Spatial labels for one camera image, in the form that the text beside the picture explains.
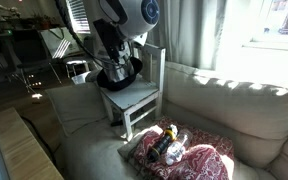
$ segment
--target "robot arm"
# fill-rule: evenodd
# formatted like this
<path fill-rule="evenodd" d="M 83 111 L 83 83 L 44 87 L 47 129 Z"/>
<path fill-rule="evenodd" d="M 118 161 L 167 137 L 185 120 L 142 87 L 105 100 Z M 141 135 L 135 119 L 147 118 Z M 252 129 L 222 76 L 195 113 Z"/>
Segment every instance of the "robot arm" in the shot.
<path fill-rule="evenodd" d="M 103 19 L 94 22 L 94 26 L 104 47 L 115 62 L 123 51 L 127 51 L 127 41 L 144 45 L 147 32 L 158 22 L 159 7 L 156 0 L 99 0 L 104 13 L 113 23 Z"/>
<path fill-rule="evenodd" d="M 132 57 L 129 42 L 143 46 L 159 19 L 156 0 L 99 0 L 105 14 L 112 20 L 93 24 L 109 59 L 102 61 L 103 70 L 97 76 L 99 86 L 112 91 L 130 85 L 142 69 L 142 62 Z"/>

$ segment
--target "patterned pillow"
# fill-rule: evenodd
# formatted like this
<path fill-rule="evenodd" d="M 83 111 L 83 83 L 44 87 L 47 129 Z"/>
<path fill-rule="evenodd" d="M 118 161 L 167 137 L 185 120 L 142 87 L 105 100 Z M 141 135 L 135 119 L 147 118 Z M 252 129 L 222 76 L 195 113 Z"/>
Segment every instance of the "patterned pillow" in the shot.
<path fill-rule="evenodd" d="M 163 136 L 163 130 L 170 124 L 180 131 L 187 128 L 193 139 L 187 152 L 180 162 L 168 166 L 165 153 L 159 161 L 147 163 L 146 155 L 152 145 Z M 170 119 L 163 119 L 148 130 L 134 151 L 134 159 L 145 167 L 148 173 L 161 179 L 230 179 L 233 166 L 227 166 L 227 158 L 233 162 L 233 145 L 228 138 L 213 135 L 196 128 L 180 125 Z"/>

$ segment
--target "wall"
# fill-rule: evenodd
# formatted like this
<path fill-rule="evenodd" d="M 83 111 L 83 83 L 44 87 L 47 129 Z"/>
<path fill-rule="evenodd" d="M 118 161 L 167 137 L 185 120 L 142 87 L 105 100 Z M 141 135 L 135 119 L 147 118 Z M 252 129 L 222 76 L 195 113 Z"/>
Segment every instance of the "wall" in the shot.
<path fill-rule="evenodd" d="M 241 80 L 288 85 L 288 51 L 243 47 L 258 14 L 249 11 L 250 2 L 229 0 L 217 71 Z"/>
<path fill-rule="evenodd" d="M 0 0 L 0 4 L 5 7 L 17 7 L 21 13 L 21 18 L 30 18 L 34 14 L 47 15 L 55 17 L 56 20 L 63 24 L 55 6 L 55 0 Z M 7 14 L 5 11 L 0 11 L 1 14 Z"/>
<path fill-rule="evenodd" d="M 58 22 L 63 24 L 54 0 L 22 0 L 22 2 L 19 2 L 18 0 L 0 0 L 0 4 L 5 7 L 17 7 L 22 18 L 32 17 L 33 14 L 47 15 L 57 18 Z M 19 64 L 20 62 L 14 52 L 11 50 L 10 53 L 12 54 L 12 59 L 15 64 Z M 5 65 L 5 60 L 2 55 L 0 55 L 0 58 Z"/>

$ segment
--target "white curtain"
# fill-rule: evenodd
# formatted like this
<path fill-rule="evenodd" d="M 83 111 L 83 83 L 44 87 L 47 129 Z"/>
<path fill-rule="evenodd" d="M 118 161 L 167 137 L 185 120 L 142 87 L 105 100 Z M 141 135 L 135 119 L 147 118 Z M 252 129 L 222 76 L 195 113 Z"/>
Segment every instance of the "white curtain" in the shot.
<path fill-rule="evenodd" d="M 215 69 L 227 0 L 159 0 L 161 17 L 150 41 L 167 49 L 167 60 Z"/>

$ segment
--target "sofa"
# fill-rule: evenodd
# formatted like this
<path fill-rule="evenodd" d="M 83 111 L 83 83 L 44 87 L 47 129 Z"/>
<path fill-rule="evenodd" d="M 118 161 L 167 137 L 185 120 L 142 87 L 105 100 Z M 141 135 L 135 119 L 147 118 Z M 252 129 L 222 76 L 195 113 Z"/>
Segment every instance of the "sofa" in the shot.
<path fill-rule="evenodd" d="M 63 126 L 67 179 L 143 179 L 118 152 L 136 141 L 123 138 L 122 126 L 110 126 L 95 83 L 47 93 Z M 167 62 L 163 114 L 231 139 L 234 167 L 229 179 L 288 180 L 288 87 L 239 82 Z M 148 117 L 134 125 L 134 139 L 154 122 Z"/>

